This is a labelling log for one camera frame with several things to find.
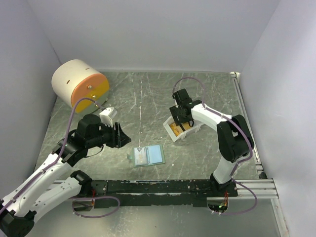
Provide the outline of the green card holder wallet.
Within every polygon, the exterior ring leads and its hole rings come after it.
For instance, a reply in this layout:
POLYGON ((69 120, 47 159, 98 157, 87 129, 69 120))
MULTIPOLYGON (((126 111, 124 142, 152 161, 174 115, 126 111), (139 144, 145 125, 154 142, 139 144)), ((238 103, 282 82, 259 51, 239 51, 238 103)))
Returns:
POLYGON ((135 167, 145 167, 145 166, 153 166, 153 165, 160 165, 165 164, 165 157, 163 152, 162 145, 150 145, 144 146, 147 150, 147 158, 148 164, 142 166, 136 166, 134 162, 134 149, 131 150, 131 153, 127 155, 127 159, 132 161, 135 167))

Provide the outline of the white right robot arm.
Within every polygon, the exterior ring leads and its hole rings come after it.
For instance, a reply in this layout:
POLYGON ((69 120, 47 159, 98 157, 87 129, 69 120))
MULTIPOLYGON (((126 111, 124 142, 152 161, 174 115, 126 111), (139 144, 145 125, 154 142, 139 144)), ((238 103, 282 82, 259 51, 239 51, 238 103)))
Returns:
POLYGON ((217 132, 221 159, 211 174, 210 192, 221 196, 232 181, 239 162, 250 157, 254 142, 245 118, 231 116, 210 108, 201 100, 192 100, 185 89, 173 92, 175 105, 170 107, 171 117, 163 124, 172 141, 184 139, 206 125, 217 132))

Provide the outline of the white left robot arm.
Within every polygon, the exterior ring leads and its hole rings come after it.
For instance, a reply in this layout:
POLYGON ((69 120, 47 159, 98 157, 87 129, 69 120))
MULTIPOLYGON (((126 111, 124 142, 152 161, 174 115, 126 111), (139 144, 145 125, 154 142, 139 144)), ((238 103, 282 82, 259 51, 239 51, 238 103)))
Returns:
POLYGON ((85 115, 77 128, 67 130, 43 164, 18 188, 0 201, 0 229, 8 237, 24 237, 45 213, 69 198, 86 198, 93 193, 92 179, 81 170, 61 185, 48 187, 69 171, 88 150, 104 146, 121 148, 131 142, 120 123, 102 123, 97 115, 85 115))

